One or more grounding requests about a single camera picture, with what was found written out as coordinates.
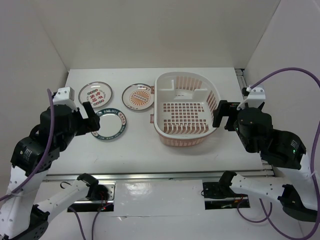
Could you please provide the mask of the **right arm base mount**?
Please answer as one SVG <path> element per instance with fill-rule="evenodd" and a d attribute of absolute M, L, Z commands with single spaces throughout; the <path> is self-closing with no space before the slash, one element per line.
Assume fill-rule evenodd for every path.
<path fill-rule="evenodd" d="M 204 198 L 205 210 L 224 210 L 250 208 L 249 198 L 245 194 L 234 193 L 230 189 L 223 188 L 218 182 L 203 182 L 201 196 Z"/>

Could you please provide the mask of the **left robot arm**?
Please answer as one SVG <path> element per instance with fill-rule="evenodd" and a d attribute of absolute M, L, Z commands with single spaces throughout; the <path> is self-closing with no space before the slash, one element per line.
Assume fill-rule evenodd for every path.
<path fill-rule="evenodd" d="M 53 161 L 76 136 L 97 131 L 99 117 L 89 102 L 84 103 L 87 118 L 78 108 L 53 105 L 40 115 L 40 123 L 20 140 L 11 158 L 7 198 L 0 209 L 0 235 L 4 240 L 38 240 L 49 223 L 81 199 L 108 201 L 108 189 L 92 175 L 83 173 L 57 194 L 35 202 L 38 190 Z"/>

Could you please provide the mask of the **plate with green red pattern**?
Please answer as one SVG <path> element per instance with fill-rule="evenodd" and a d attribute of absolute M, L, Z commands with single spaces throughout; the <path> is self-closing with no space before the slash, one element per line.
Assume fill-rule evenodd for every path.
<path fill-rule="evenodd" d="M 86 84 L 78 94 L 78 100 L 81 104 L 89 102 L 93 108 L 106 105 L 112 97 L 112 88 L 107 83 L 101 81 Z"/>

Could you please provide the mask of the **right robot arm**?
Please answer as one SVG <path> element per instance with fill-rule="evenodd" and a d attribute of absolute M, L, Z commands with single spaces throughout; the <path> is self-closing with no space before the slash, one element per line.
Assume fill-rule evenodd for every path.
<path fill-rule="evenodd" d="M 316 222 L 318 200 L 311 176 L 310 159 L 302 140 L 289 131 L 274 129 L 272 117 L 259 107 L 238 110 L 239 103 L 221 100 L 213 111 L 213 127 L 224 127 L 237 133 L 248 153 L 258 153 L 262 160 L 278 168 L 289 181 L 273 184 L 267 180 L 250 180 L 238 173 L 225 171 L 218 190 L 223 196 L 252 195 L 282 206 L 290 217 L 303 222 Z"/>

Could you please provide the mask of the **white pink dish rack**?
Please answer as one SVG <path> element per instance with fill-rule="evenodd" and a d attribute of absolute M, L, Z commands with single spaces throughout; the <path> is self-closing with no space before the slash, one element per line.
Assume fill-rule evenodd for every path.
<path fill-rule="evenodd" d="M 153 123 L 161 142 L 169 147 L 192 147 L 216 129 L 214 110 L 220 94 L 206 77 L 192 72 L 167 72 L 154 82 Z"/>

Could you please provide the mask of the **plate with orange sunburst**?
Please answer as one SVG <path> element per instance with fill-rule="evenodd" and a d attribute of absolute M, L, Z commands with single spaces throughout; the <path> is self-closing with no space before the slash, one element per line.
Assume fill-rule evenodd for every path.
<path fill-rule="evenodd" d="M 133 111 L 143 111 L 154 104 L 155 87 L 144 83 L 128 86 L 122 93 L 123 104 Z"/>

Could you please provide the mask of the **plate with dark green rim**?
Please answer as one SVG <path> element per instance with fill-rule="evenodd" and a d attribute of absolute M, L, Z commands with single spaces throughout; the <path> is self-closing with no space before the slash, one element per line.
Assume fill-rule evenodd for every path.
<path fill-rule="evenodd" d="M 99 117 L 99 130 L 91 134 L 101 141 L 112 141 L 124 133 L 127 127 L 127 118 L 124 113 L 116 108 L 104 108 L 96 115 Z"/>

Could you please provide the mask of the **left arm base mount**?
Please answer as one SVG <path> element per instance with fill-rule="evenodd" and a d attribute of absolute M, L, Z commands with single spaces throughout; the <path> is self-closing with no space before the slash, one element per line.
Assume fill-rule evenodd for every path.
<path fill-rule="evenodd" d="M 78 213 L 113 212 L 115 183 L 99 184 L 87 197 L 75 201 L 70 207 Z"/>

